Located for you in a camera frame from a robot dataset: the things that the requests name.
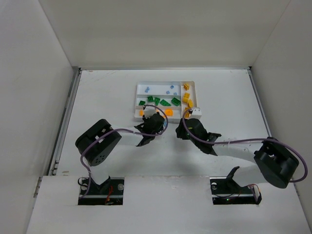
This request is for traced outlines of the long yellow brick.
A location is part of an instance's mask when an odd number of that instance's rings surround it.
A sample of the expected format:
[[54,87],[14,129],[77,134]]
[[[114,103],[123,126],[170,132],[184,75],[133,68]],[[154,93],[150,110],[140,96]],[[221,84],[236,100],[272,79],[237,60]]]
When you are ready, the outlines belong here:
[[186,118],[186,119],[188,119],[189,117],[190,117],[190,112],[189,112],[189,110],[190,110],[190,108],[188,108],[188,107],[186,107],[185,108],[185,115],[184,115],[184,117]]

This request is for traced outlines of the green plate brick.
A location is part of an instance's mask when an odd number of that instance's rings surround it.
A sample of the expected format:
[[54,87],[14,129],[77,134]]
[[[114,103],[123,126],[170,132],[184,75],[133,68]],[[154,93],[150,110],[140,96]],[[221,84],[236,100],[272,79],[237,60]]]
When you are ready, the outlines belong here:
[[168,103],[166,100],[164,100],[164,99],[162,99],[161,101],[160,101],[160,104],[162,105],[162,106],[171,106],[171,104],[170,103]]

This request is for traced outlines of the green two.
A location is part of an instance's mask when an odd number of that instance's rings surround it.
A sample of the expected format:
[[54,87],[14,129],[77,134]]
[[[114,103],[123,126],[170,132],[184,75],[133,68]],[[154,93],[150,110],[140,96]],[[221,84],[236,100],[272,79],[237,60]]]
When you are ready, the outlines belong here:
[[154,98],[154,104],[155,104],[155,106],[158,106],[159,103],[160,103],[160,98],[155,97],[155,98]]

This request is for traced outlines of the green square brick hollow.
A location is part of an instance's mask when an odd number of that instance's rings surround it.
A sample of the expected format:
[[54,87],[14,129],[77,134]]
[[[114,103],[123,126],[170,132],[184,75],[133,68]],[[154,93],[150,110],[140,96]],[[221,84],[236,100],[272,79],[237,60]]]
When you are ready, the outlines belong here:
[[143,105],[145,105],[145,103],[146,103],[145,101],[142,101],[142,100],[141,100],[141,101],[139,102],[139,106],[143,106]]

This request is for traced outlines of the small yellow square brick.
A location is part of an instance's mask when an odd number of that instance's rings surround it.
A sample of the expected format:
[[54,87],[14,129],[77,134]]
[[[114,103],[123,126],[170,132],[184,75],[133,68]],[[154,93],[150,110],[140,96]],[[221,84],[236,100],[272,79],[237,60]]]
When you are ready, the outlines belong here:
[[190,89],[190,85],[188,83],[184,83],[183,87],[186,91]]

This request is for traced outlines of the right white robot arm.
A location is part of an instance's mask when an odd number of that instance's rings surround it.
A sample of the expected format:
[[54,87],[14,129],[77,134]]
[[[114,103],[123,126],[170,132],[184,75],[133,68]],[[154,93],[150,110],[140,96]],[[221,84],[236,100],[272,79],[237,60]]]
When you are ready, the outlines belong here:
[[190,140],[202,153],[211,156],[230,156],[247,160],[251,166],[244,169],[234,166],[227,175],[230,182],[240,187],[253,183],[267,182],[277,188],[285,189],[292,181],[292,176],[299,166],[299,160],[286,146],[277,139],[267,137],[261,139],[258,150],[252,145],[242,142],[216,142],[222,135],[207,132],[199,119],[181,119],[175,129],[176,137]]

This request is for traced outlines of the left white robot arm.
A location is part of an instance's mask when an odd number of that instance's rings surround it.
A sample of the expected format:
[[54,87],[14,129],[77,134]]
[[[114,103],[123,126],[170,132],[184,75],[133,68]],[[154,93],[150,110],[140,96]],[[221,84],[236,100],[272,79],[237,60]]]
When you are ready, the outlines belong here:
[[110,177],[93,175],[92,168],[103,163],[118,145],[142,147],[160,136],[167,128],[167,118],[159,112],[143,115],[143,122],[130,129],[116,128],[105,119],[100,119],[75,141],[80,153],[80,161],[87,169],[90,184],[99,189],[106,187]]

